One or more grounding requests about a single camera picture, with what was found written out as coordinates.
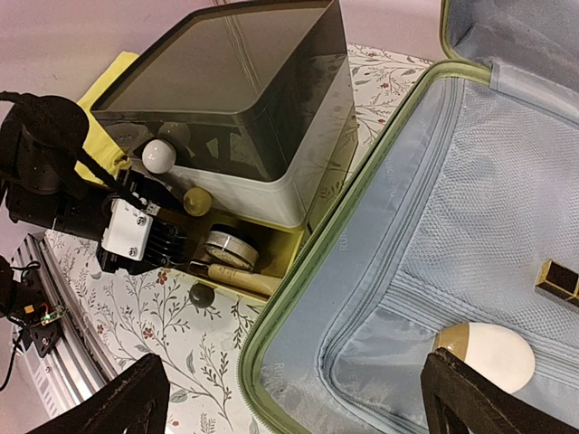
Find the drawer cabinet with dark top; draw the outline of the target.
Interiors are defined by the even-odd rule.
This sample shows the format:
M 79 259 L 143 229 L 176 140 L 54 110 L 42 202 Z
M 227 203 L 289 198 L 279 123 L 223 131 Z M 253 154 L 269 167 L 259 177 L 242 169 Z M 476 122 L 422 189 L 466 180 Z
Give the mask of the drawer cabinet with dark top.
M 354 95 L 336 1 L 249 1 L 187 15 L 92 106 L 111 137 L 151 176 L 155 145 L 175 152 L 157 175 L 176 196 L 212 198 L 186 227 L 182 270 L 205 285 L 211 229 L 259 252 L 256 273 L 282 278 L 312 233 L 318 188 L 352 155 Z

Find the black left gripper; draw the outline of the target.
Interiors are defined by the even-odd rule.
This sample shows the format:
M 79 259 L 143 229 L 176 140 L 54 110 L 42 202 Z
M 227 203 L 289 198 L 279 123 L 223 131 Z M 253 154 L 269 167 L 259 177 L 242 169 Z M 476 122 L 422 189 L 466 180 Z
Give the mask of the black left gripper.
M 152 221 L 142 259 L 123 257 L 98 245 L 98 265 L 105 273 L 123 269 L 143 274 L 173 269 L 188 261 L 185 230 L 193 217 L 164 184 L 112 157 L 100 162 L 86 149 L 90 119 L 76 102 L 62 96 L 37 96 L 3 91 L 11 108 L 1 124 L 1 196 L 13 222 L 67 233 L 92 241 L 101 239 L 110 215 L 104 206 L 119 182 L 142 203 L 139 210 L 122 198 L 114 213 Z

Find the plain yellow garment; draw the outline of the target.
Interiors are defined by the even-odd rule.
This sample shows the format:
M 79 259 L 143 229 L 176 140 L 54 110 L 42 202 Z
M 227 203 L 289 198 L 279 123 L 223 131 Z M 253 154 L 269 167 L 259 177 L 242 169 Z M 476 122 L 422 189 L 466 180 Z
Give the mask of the plain yellow garment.
M 120 170 L 130 167 L 130 158 L 107 131 L 107 127 L 115 119 L 99 112 L 95 114 L 92 106 L 138 57 L 135 52 L 120 52 L 77 101 L 90 124 L 83 150 L 113 177 L 116 177 Z

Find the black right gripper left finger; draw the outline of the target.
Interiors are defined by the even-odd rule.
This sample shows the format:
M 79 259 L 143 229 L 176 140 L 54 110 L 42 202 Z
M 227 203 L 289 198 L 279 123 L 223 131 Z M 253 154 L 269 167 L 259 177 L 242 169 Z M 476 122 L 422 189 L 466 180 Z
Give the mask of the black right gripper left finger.
M 161 357 L 145 354 L 82 404 L 33 433 L 163 433 L 170 385 Z

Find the slim gold cosmetic pencil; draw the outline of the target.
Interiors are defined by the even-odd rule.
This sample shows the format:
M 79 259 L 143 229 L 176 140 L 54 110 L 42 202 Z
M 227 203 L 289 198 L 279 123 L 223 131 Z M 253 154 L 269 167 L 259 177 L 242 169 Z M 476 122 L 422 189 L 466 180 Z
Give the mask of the slim gold cosmetic pencil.
M 271 296 L 281 283 L 280 278 L 252 273 L 242 269 L 211 264 L 207 269 L 208 277 L 221 283 L 235 286 L 265 297 Z

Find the beige oval compact case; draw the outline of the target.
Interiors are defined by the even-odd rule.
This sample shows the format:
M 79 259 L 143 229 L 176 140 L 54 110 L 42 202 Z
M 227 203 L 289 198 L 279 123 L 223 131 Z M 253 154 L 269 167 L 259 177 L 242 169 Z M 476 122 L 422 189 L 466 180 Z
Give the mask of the beige oval compact case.
M 521 390 L 535 374 L 530 344 L 501 325 L 469 322 L 445 327 L 433 348 L 446 349 L 507 393 Z

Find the green hard-shell suitcase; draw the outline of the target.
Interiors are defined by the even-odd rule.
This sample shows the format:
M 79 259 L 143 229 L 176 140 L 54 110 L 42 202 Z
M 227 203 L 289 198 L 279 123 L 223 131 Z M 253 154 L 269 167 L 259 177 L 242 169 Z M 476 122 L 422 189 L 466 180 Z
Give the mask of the green hard-shell suitcase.
M 476 322 L 531 346 L 513 397 L 578 430 L 578 4 L 445 1 L 415 82 L 251 330 L 239 388 L 274 433 L 431 433 L 421 372 Z

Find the round cream compact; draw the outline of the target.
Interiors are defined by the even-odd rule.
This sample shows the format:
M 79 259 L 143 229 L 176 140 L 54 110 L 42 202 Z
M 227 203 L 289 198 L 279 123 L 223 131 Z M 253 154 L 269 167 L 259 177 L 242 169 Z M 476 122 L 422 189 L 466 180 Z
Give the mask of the round cream compact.
M 208 232 L 204 250 L 222 263 L 243 270 L 253 270 L 259 258 L 258 250 L 249 242 L 220 229 Z

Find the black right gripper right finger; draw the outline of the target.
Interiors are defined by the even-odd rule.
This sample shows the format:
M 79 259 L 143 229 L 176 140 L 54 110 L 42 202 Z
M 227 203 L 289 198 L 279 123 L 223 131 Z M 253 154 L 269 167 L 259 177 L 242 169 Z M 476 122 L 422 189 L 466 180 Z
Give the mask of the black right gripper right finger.
M 503 392 L 444 348 L 421 372 L 431 433 L 574 433 L 575 428 Z

